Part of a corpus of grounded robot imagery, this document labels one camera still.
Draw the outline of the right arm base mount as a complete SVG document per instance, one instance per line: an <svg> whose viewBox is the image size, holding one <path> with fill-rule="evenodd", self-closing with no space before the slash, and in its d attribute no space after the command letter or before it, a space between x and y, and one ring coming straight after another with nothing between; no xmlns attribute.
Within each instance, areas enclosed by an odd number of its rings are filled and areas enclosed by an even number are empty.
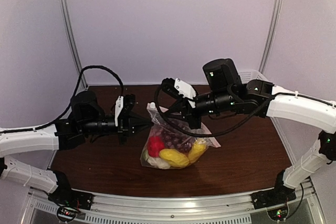
<svg viewBox="0 0 336 224"><path fill-rule="evenodd" d="M254 209L268 208L297 198L294 189L269 189L252 193L251 200Z"/></svg>

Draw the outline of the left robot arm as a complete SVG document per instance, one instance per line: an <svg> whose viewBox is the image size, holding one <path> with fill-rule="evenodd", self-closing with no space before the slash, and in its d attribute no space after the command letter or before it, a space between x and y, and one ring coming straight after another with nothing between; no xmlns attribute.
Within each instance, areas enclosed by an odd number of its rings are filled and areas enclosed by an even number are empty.
<svg viewBox="0 0 336 224"><path fill-rule="evenodd" d="M1 130L1 179L35 187L55 195L64 205L76 197L67 176L58 171L42 170L22 163L14 154L49 150L72 150L90 136L117 135L120 143L150 128L153 123L132 111L135 96L119 96L114 113L105 114L93 91L82 91L70 100L71 113L48 126Z"/></svg>

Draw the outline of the clear zip top bag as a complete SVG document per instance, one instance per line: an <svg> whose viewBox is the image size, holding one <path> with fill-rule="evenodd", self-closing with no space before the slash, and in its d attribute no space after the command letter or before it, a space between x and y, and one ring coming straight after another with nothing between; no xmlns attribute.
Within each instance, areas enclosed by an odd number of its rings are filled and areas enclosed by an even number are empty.
<svg viewBox="0 0 336 224"><path fill-rule="evenodd" d="M182 169L198 161L209 147L221 147L214 137L193 137L173 129L161 118L154 102L148 103L146 109L153 126L141 153L141 166Z"/></svg>

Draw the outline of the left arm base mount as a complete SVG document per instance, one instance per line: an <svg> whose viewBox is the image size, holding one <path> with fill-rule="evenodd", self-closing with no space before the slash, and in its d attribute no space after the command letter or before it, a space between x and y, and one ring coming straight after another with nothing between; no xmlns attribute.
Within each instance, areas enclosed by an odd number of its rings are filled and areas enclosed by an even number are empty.
<svg viewBox="0 0 336 224"><path fill-rule="evenodd" d="M57 205L67 206L77 210L90 210L93 194L58 186L53 193L48 193L48 199Z"/></svg>

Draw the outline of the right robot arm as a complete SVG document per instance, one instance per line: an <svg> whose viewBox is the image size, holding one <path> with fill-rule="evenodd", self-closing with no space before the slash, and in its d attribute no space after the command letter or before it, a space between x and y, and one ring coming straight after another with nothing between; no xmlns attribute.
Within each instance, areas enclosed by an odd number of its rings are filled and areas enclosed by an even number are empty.
<svg viewBox="0 0 336 224"><path fill-rule="evenodd" d="M335 101L313 98L290 91L268 81L250 80L243 84L232 59L216 59L206 63L203 71L210 92L198 94L194 87L179 78L166 78L162 90L175 98L165 115L188 123L191 129L201 127L203 116L231 111L261 118L288 119L315 126L321 130L313 147L277 176L275 188L269 192L272 203L279 204L299 184L323 164L335 161Z"/></svg>

